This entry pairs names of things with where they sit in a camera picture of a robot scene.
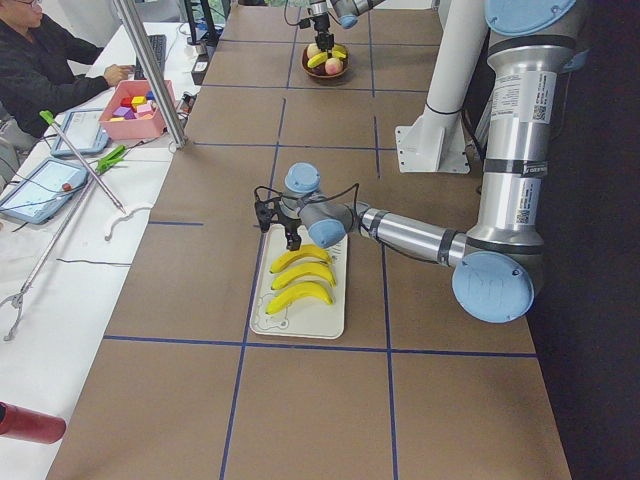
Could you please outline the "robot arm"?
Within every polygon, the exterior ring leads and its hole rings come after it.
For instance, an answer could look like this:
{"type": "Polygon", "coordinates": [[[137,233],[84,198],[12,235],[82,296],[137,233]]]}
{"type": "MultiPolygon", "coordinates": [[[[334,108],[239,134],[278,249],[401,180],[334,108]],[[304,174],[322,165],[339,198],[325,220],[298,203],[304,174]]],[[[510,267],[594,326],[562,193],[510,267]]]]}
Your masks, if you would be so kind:
{"type": "Polygon", "coordinates": [[[487,107],[488,139],[476,225],[466,232],[399,216],[362,202],[334,203],[317,169],[293,165],[274,198],[257,203],[262,230],[279,224],[287,246],[330,247],[358,232],[386,247],[453,271],[460,306],[489,323],[523,316],[542,285],[543,239],[535,222],[557,77],[583,59],[577,50],[586,1],[452,1],[423,113],[396,131],[402,172],[452,169],[456,135],[477,60],[495,80],[487,107]]]}
{"type": "Polygon", "coordinates": [[[330,9],[337,15],[336,22],[344,29],[353,27],[358,17],[373,10],[384,0],[315,0],[307,6],[308,20],[313,23],[316,32],[315,43],[324,52],[334,47],[334,35],[330,32],[330,9]]]}

